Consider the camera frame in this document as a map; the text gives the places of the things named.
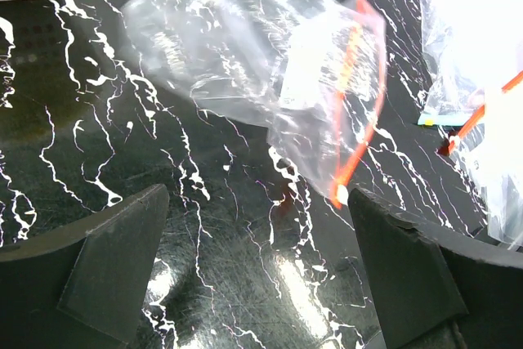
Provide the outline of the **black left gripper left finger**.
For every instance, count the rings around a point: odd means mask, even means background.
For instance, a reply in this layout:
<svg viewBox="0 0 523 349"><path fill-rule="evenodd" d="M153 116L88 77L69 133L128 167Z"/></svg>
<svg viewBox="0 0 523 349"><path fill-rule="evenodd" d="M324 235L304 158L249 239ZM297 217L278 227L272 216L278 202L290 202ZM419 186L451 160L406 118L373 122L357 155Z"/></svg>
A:
<svg viewBox="0 0 523 349"><path fill-rule="evenodd" d="M132 343L163 228L167 187L1 249L3 348Z"/></svg>

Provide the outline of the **clear bag orange zipper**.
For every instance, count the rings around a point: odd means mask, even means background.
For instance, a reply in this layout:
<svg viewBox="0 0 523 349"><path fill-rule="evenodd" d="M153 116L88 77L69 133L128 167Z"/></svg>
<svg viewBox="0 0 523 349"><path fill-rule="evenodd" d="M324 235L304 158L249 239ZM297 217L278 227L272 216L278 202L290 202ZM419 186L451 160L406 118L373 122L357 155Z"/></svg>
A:
<svg viewBox="0 0 523 349"><path fill-rule="evenodd" d="M336 206L386 95L386 23L366 0L128 0L139 66L198 107L267 130Z"/></svg>

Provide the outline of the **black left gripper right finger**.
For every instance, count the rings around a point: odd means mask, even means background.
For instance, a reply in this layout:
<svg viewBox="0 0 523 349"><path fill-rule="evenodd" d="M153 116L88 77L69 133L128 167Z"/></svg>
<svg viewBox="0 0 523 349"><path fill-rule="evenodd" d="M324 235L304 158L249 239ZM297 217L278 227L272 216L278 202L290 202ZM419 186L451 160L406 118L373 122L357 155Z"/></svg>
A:
<svg viewBox="0 0 523 349"><path fill-rule="evenodd" d="M522 255L353 189L348 208L388 348L520 348Z"/></svg>

